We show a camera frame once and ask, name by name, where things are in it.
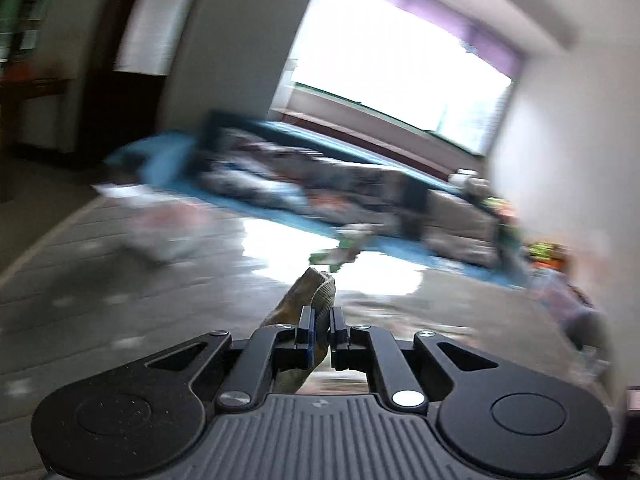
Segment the frosted glass panel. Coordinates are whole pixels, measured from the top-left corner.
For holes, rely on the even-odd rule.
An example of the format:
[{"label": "frosted glass panel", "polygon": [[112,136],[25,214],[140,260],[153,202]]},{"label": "frosted glass panel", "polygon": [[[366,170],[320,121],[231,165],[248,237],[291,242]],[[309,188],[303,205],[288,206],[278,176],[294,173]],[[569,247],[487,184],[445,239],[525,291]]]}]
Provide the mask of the frosted glass panel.
[{"label": "frosted glass panel", "polygon": [[115,70],[167,75],[193,0],[136,0]]}]

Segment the metal screw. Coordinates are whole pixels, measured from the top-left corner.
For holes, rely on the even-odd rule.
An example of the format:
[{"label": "metal screw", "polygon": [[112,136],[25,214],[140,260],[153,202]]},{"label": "metal screw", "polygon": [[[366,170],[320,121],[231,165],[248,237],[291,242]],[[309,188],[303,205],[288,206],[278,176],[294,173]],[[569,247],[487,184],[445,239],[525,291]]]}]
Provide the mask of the metal screw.
[{"label": "metal screw", "polygon": [[420,406],[424,402],[424,395],[415,390],[401,390],[400,392],[394,393],[391,400],[398,406],[413,408]]},{"label": "metal screw", "polygon": [[218,402],[225,406],[236,408],[251,402],[251,397],[244,392],[224,392],[218,396]]}]

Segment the door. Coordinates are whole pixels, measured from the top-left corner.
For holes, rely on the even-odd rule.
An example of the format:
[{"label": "door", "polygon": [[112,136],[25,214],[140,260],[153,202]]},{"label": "door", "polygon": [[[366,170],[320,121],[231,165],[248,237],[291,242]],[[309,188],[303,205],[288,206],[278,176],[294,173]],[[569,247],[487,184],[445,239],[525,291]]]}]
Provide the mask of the door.
[{"label": "door", "polygon": [[166,76],[193,0],[107,0],[86,74],[76,160],[97,164],[155,132]]}]

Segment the purple valance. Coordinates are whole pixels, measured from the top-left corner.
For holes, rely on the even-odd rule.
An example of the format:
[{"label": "purple valance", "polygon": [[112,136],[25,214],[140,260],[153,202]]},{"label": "purple valance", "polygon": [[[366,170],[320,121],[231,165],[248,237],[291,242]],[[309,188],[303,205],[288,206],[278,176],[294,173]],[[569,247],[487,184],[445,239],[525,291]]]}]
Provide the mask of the purple valance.
[{"label": "purple valance", "polygon": [[438,0],[384,1],[460,38],[469,50],[504,75],[512,79],[519,76],[523,62],[522,54],[487,27],[463,16]]}]

